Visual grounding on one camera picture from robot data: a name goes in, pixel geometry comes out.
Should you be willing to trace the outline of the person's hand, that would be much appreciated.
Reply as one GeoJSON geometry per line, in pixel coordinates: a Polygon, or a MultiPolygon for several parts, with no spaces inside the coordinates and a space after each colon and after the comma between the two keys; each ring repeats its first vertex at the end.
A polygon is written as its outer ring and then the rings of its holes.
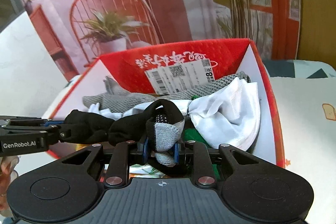
{"type": "Polygon", "coordinates": [[[7,190],[11,182],[13,182],[18,174],[14,170],[19,163],[18,156],[1,157],[1,216],[11,217],[13,214],[7,203],[7,190]]]}

